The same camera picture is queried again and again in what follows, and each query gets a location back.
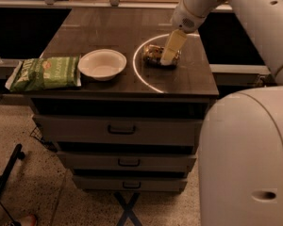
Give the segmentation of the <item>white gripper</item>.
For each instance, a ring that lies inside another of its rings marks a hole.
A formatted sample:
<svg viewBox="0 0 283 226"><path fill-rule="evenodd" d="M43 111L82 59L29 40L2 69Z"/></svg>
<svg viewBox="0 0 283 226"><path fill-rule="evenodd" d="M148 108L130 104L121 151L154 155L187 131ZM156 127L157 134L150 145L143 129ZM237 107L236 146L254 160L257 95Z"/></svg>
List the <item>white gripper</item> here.
<svg viewBox="0 0 283 226"><path fill-rule="evenodd" d="M196 31L208 16L208 3L200 0L181 0L171 18L174 28L168 36L161 55L160 64L169 66L184 45L187 34Z"/></svg>

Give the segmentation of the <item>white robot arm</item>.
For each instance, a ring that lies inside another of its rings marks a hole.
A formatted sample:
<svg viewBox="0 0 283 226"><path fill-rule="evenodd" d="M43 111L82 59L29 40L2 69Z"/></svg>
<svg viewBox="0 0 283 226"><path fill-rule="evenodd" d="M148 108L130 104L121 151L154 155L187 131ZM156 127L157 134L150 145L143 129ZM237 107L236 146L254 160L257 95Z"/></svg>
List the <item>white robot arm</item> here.
<svg viewBox="0 0 283 226"><path fill-rule="evenodd" d="M174 27L195 31L227 1L275 85L218 100L198 148L201 226L283 226L283 0L181 0Z"/></svg>

